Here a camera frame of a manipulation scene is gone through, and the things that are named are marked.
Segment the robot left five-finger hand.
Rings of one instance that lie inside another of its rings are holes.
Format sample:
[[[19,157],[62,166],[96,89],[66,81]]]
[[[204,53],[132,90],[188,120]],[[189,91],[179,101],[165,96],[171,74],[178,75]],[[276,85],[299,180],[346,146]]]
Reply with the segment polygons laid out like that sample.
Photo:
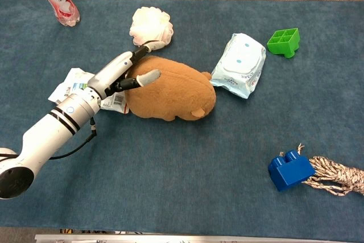
[[[124,75],[147,53],[165,46],[165,42],[161,40],[152,40],[145,42],[134,52],[127,51],[120,54],[88,81],[88,87],[93,89],[103,100],[115,92],[143,87],[152,83],[160,77],[158,69],[127,79],[124,78]]]

